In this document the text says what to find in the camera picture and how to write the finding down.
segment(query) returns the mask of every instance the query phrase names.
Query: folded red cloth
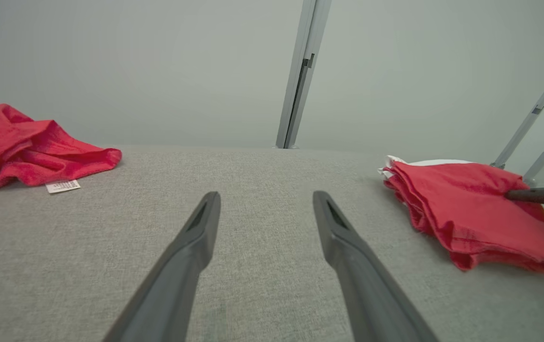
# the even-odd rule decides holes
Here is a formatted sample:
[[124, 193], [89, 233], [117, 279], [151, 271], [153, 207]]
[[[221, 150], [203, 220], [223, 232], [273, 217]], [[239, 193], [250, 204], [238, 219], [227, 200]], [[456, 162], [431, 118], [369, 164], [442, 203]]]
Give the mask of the folded red cloth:
[[544, 273], [544, 208], [504, 197], [528, 189], [521, 176], [476, 163], [394, 161], [383, 170], [413, 227], [439, 239], [461, 270], [502, 262]]
[[34, 121], [0, 104], [0, 187], [18, 178], [36, 186], [113, 169], [122, 158], [71, 138], [52, 120]]

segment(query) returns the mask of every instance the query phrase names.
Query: folded cloth stack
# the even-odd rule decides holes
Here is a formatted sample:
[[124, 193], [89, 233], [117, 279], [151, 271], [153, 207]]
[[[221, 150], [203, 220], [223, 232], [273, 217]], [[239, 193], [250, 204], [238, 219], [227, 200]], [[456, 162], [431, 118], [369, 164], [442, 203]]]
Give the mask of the folded cloth stack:
[[122, 158], [71, 138], [52, 120], [34, 121], [0, 104], [0, 187], [18, 178], [36, 186], [113, 169]]
[[521, 176], [474, 162], [408, 164], [393, 156], [379, 171], [413, 227], [439, 239], [461, 270], [501, 262], [544, 273], [544, 208], [504, 197], [528, 189]]

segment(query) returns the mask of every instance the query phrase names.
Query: red cloth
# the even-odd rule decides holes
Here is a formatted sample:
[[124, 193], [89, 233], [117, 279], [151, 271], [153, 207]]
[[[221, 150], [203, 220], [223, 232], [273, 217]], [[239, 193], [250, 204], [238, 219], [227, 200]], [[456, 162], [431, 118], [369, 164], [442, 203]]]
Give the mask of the red cloth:
[[461, 270], [502, 262], [544, 273], [544, 208], [504, 198], [528, 189], [521, 176], [476, 163], [396, 161], [384, 170], [394, 173], [384, 184], [407, 204], [413, 227], [439, 239]]
[[36, 186], [113, 169], [122, 158], [71, 138], [52, 120], [34, 121], [0, 104], [0, 187], [18, 178]]

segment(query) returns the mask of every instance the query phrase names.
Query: white label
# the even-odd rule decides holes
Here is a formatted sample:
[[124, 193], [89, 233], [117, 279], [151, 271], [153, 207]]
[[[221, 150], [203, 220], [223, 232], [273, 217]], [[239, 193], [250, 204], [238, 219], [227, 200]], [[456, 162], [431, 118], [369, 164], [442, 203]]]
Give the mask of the white label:
[[48, 193], [57, 193], [57, 192], [69, 191], [69, 190], [79, 189], [79, 188], [81, 188], [81, 186], [80, 184], [78, 184], [78, 181], [76, 180], [59, 181], [59, 182], [46, 184], [46, 189], [48, 189]]

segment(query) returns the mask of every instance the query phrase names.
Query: gray fabric tabletop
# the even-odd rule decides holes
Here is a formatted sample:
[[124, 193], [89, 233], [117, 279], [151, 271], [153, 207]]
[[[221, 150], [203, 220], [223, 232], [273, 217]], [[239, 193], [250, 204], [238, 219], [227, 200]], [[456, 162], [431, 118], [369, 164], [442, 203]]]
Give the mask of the gray fabric tabletop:
[[99, 341], [200, 198], [221, 195], [190, 342], [350, 341], [311, 204], [325, 190], [443, 342], [544, 341], [544, 275], [463, 273], [381, 184], [381, 155], [121, 147], [117, 169], [50, 195], [0, 189], [0, 341]]

